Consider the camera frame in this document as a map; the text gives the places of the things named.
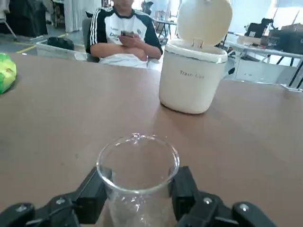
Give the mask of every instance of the chair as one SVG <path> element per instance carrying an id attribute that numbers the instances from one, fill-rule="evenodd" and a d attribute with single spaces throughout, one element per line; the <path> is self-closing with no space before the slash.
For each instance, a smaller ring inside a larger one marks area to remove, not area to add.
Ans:
<path id="1" fill-rule="evenodd" d="M 85 50 L 87 49 L 87 36 L 89 35 L 89 28 L 91 24 L 92 18 L 85 18 L 82 21 L 82 34 L 83 34 L 83 41 L 84 41 L 84 46 Z"/>
<path id="2" fill-rule="evenodd" d="M 89 28 L 90 28 L 91 20 L 92 20 L 92 18 L 85 18 L 85 19 L 82 20 L 82 35 L 83 35 L 85 50 L 87 50 L 87 41 L 88 41 Z M 99 62 L 100 59 L 96 58 L 94 56 L 91 56 L 91 54 L 87 53 L 87 61 Z"/>

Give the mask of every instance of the striped sleeve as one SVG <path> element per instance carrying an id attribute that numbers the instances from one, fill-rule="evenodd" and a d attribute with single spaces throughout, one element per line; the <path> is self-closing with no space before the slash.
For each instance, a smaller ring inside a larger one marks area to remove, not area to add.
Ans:
<path id="1" fill-rule="evenodd" d="M 88 48 L 97 43 L 107 43 L 105 17 L 103 15 L 103 9 L 97 9 L 93 14 L 88 34 Z"/>

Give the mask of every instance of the yellow-green bag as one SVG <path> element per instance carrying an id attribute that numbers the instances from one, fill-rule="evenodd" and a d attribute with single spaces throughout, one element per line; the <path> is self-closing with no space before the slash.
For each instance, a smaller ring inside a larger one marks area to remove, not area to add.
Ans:
<path id="1" fill-rule="evenodd" d="M 16 64 L 7 54 L 0 53 L 0 94 L 4 93 L 15 81 Z"/>

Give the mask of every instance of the phone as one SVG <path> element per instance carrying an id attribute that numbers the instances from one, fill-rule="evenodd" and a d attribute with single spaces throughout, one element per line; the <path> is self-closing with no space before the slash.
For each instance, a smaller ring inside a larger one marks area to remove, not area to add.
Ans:
<path id="1" fill-rule="evenodd" d="M 121 31 L 121 36 L 128 36 L 128 37 L 133 38 L 134 32 Z"/>

